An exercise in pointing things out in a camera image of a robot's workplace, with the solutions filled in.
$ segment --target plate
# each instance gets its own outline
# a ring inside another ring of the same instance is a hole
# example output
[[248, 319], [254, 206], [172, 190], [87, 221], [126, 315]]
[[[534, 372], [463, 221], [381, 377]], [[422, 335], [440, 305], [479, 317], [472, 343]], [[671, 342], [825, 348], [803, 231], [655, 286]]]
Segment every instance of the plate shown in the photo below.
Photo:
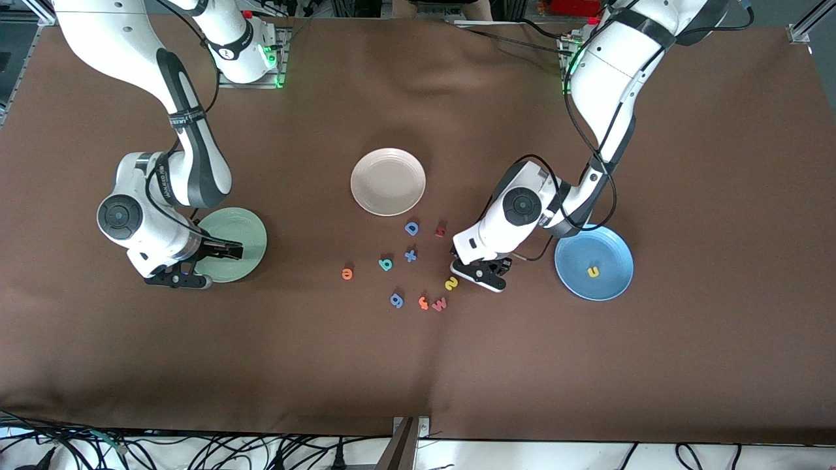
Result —
[[250, 274], [267, 251], [267, 229], [257, 215], [240, 207], [225, 207], [207, 215], [200, 228], [215, 238], [240, 242], [241, 259], [206, 257], [195, 264], [195, 271], [212, 278], [212, 282], [230, 283]]
[[633, 279], [633, 255], [627, 243], [607, 227], [559, 240], [554, 267], [563, 284], [587, 300], [615, 299]]
[[376, 216], [409, 211], [424, 195], [424, 167], [409, 152], [379, 149], [357, 162], [351, 172], [351, 195]]

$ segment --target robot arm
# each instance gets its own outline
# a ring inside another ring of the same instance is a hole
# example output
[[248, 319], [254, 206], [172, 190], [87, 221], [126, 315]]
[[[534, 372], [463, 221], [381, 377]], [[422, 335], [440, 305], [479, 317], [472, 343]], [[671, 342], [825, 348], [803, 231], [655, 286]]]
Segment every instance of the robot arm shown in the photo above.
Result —
[[229, 166], [186, 69], [156, 37], [145, 4], [56, 0], [55, 10], [69, 47], [84, 62], [148, 91], [165, 106], [183, 146], [159, 162], [166, 200], [189, 207], [220, 204], [232, 189]]
[[[453, 237], [456, 260], [451, 270], [500, 292], [505, 287], [501, 276], [511, 263], [505, 257], [537, 225], [557, 238], [578, 233], [630, 141], [635, 128], [633, 108], [641, 88], [670, 47], [699, 36], [687, 34], [692, 23], [718, 24], [729, 1], [610, 2], [602, 22], [572, 61], [576, 67], [570, 65], [567, 80], [575, 106], [598, 142], [599, 154], [589, 159], [577, 186], [532, 161], [518, 161], [500, 180], [484, 217]], [[686, 34], [677, 38], [683, 31]], [[502, 262], [491, 262], [498, 259]]]
[[[233, 0], [215, 0], [211, 6], [198, 3], [204, 7], [206, 26], [218, 23], [214, 34], [227, 26], [246, 32]], [[184, 149], [125, 156], [117, 168], [113, 191], [99, 205], [99, 229], [128, 248], [128, 258], [147, 283], [208, 287], [211, 280], [194, 275], [193, 263], [205, 256], [240, 258], [241, 247], [202, 233], [174, 210], [178, 204], [215, 207], [232, 188], [229, 166], [217, 148], [188, 73], [156, 37], [142, 0], [54, 0], [54, 5], [73, 52], [94, 69], [154, 95], [166, 108]], [[240, 61], [233, 60], [228, 68], [253, 70], [246, 61], [251, 57], [238, 54]], [[263, 60], [258, 59], [258, 67], [263, 67]], [[186, 261], [191, 265], [187, 272], [161, 274]]]
[[260, 79], [272, 64], [263, 52], [269, 46], [269, 25], [245, 19], [233, 0], [168, 0], [195, 19], [209, 43], [217, 67], [227, 79], [246, 84]]

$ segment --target white floor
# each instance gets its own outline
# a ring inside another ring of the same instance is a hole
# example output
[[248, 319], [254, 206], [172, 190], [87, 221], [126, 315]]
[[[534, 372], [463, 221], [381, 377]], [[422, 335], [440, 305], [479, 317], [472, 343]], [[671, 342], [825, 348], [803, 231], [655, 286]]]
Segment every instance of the white floor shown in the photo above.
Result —
[[[7, 436], [8, 431], [0, 433]], [[184, 442], [171, 444], [180, 438], [153, 438], [153, 442], [142, 441], [140, 444], [151, 455], [158, 470], [189, 470], [189, 464], [195, 455], [207, 444], [200, 438], [189, 438]], [[229, 444], [230, 447], [246, 447], [252, 437], [243, 437]], [[13, 440], [0, 442], [0, 449]], [[311, 444], [321, 447], [334, 445], [334, 437], [322, 437], [311, 441]], [[345, 461], [351, 468], [372, 468], [383, 453], [388, 439], [373, 439], [351, 443], [345, 446]], [[99, 465], [94, 449], [87, 443], [73, 444], [81, 451], [92, 467]], [[224, 470], [250, 470], [265, 468], [273, 458], [278, 442], [271, 442], [266, 448], [258, 448], [245, 452], [249, 462], [239, 457], [218, 467], [217, 464], [230, 455], [229, 451], [215, 452], [199, 468], [222, 468]], [[100, 444], [105, 455], [103, 468], [124, 470], [125, 465], [119, 460], [117, 452], [126, 454], [129, 470], [142, 469], [145, 466], [125, 452], [124, 448], [114, 452], [108, 444]], [[624, 456], [630, 449], [630, 444], [595, 443], [595, 442], [476, 442], [476, 441], [437, 441], [422, 440], [419, 442], [415, 470], [432, 470], [448, 467], [453, 470], [615, 470], [624, 461]], [[33, 439], [20, 442], [0, 455], [0, 470], [13, 470], [22, 465], [34, 465], [53, 444], [38, 445]], [[135, 445], [131, 450], [142, 456]], [[694, 450], [701, 460], [705, 470], [727, 470], [731, 468], [736, 448], [721, 445], [694, 445]], [[298, 470], [328, 470], [334, 462], [334, 451], [309, 465], [315, 459], [304, 460], [314, 452], [312, 448], [303, 448], [295, 452], [286, 462], [285, 469], [294, 466]], [[689, 466], [696, 468], [690, 456], [685, 457]], [[789, 447], [789, 446], [744, 446], [738, 470], [830, 470], [836, 466], [836, 448], [831, 447]], [[640, 444], [627, 466], [633, 470], [676, 470], [684, 468], [676, 460], [672, 444]], [[78, 470], [70, 452], [59, 446], [54, 454], [49, 470]]]

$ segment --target table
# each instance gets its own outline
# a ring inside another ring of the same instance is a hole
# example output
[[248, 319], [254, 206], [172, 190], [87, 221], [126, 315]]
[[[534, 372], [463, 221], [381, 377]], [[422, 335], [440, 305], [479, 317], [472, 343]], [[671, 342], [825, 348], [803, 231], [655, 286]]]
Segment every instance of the table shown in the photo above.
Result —
[[[205, 51], [177, 18], [153, 23], [209, 100]], [[265, 222], [265, 259], [239, 283], [154, 289], [95, 210], [125, 153], [168, 148], [165, 111], [45, 29], [0, 132], [0, 406], [101, 427], [381, 434], [430, 415], [440, 437], [835, 443], [836, 126], [807, 49], [753, 29], [662, 62], [617, 175], [624, 295], [574, 297], [551, 250], [503, 294], [447, 293], [450, 236], [513, 160], [583, 169], [560, 93], [546, 52], [438, 22], [314, 20], [284, 89], [222, 89], [209, 115], [225, 206]], [[349, 191], [386, 146], [427, 173], [403, 217]], [[447, 309], [419, 309], [424, 292]]]

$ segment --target green plate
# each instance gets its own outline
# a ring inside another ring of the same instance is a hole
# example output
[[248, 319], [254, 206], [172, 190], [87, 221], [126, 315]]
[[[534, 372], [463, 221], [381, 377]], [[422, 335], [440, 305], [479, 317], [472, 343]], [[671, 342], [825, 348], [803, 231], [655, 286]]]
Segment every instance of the green plate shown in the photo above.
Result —
[[212, 282], [230, 283], [250, 274], [264, 258], [267, 250], [267, 229], [257, 215], [240, 207], [215, 211], [197, 225], [215, 238], [239, 242], [244, 247], [241, 259], [206, 257], [198, 261], [195, 271], [212, 278]]

